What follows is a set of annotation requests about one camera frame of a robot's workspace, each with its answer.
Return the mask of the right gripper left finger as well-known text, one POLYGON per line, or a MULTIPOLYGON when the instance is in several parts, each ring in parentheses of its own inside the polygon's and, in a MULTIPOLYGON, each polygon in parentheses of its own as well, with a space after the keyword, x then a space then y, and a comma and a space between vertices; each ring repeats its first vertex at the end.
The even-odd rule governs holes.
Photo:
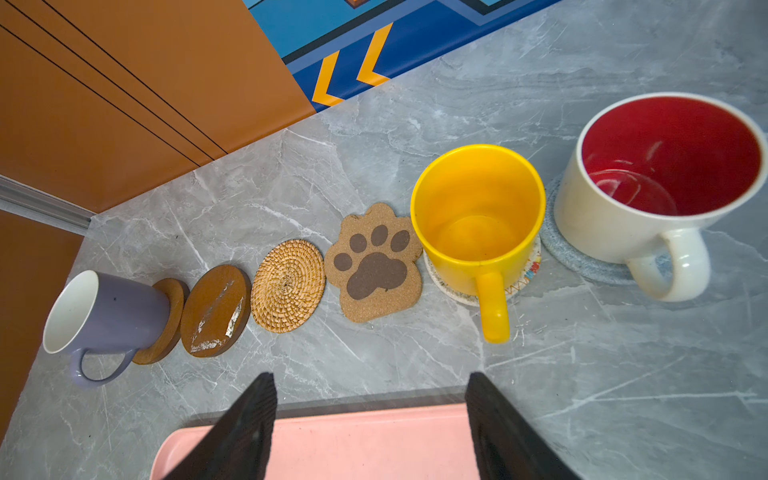
POLYGON ((263 479, 277 412, 274 375, 260 374, 168 479, 263 479))

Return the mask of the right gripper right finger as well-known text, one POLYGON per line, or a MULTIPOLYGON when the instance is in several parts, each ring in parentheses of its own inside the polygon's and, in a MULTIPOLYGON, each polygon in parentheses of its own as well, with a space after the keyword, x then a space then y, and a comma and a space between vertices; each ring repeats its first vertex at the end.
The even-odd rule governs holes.
POLYGON ((465 401, 482 479, 579 478, 484 373, 470 375, 465 401))

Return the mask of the glossy dark wooden coaster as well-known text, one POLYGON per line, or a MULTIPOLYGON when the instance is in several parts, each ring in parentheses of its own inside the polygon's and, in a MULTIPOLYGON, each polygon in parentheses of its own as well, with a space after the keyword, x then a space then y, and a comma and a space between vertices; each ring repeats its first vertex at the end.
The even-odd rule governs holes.
POLYGON ((250 283, 234 265, 219 265, 194 285, 185 303, 180 335, 193 357, 210 358, 230 349, 250 315, 250 283))

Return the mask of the white rainbow stitched coaster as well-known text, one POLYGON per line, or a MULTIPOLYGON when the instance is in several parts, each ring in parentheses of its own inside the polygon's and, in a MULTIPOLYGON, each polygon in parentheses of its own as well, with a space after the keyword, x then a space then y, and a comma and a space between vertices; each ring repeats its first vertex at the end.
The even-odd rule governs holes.
MULTIPOLYGON (((535 275, 539 271, 541 261, 542 244, 540 237, 537 236, 534 241, 533 250, 525 264, 525 270, 511 286, 505 289, 507 300, 512 299, 534 279, 535 275)), ((441 290, 443 294, 447 295, 458 303, 474 307, 479 306, 479 300, 477 296, 467 295, 449 287, 439 276, 436 268, 428 257, 425 258, 425 267, 433 283, 441 290)))

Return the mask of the matte brown wooden coaster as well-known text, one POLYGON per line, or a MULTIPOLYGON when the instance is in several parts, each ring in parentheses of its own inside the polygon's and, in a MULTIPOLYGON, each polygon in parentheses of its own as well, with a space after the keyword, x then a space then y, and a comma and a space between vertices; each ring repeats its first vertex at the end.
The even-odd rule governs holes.
POLYGON ((136 353, 132 362, 137 365, 150 365, 161 361, 175 348, 180 339, 180 322, 189 295, 188 286, 178 279, 165 278, 156 282, 153 287, 167 296, 170 313, 158 340, 149 348, 136 353))

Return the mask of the woven rattan round coaster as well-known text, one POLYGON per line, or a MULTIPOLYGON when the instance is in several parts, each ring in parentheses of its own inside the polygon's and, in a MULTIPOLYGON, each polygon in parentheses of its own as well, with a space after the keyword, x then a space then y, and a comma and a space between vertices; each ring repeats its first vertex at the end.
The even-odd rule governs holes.
POLYGON ((285 241, 266 255, 254 277, 254 320, 273 333, 296 330, 315 312, 325 286, 321 252, 307 240, 285 241))

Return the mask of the purple mug white inside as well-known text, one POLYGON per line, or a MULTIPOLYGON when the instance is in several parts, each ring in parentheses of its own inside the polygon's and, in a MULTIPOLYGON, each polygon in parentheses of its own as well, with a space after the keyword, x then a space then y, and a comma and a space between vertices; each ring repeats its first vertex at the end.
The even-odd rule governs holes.
POLYGON ((171 311, 170 300, 149 285, 86 270, 62 290, 48 315, 42 346, 49 354, 71 356, 70 373, 82 388, 96 388, 116 379, 136 354, 162 335, 171 311), (103 379, 83 371, 86 354, 124 355, 117 369, 103 379))

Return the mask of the cork paw print coaster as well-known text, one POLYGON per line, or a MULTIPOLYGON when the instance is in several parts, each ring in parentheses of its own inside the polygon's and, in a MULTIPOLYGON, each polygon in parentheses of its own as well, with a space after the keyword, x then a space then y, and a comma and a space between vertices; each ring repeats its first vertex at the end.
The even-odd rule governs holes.
POLYGON ((345 217, 324 259, 343 314, 365 323, 413 307, 422 294, 416 265, 422 253, 411 219, 398 217, 385 203, 345 217))

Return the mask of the yellow mug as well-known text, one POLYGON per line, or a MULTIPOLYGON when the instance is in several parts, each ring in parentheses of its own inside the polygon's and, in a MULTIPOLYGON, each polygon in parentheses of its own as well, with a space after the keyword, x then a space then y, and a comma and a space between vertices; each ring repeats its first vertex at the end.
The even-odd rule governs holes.
POLYGON ((525 271, 545 211, 537 170, 496 145, 441 155, 413 189, 410 216, 427 257, 450 289, 477 298, 489 343, 510 339, 506 291, 525 271))

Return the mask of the white mug red inside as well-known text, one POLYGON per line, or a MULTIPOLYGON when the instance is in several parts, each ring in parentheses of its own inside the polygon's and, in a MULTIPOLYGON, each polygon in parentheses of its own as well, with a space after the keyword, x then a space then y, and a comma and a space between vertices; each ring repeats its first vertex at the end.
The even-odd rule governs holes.
POLYGON ((702 95, 643 94, 584 127, 553 217, 575 250, 626 266, 658 301, 682 302, 710 282, 703 229, 766 180, 766 135, 742 111, 702 95))

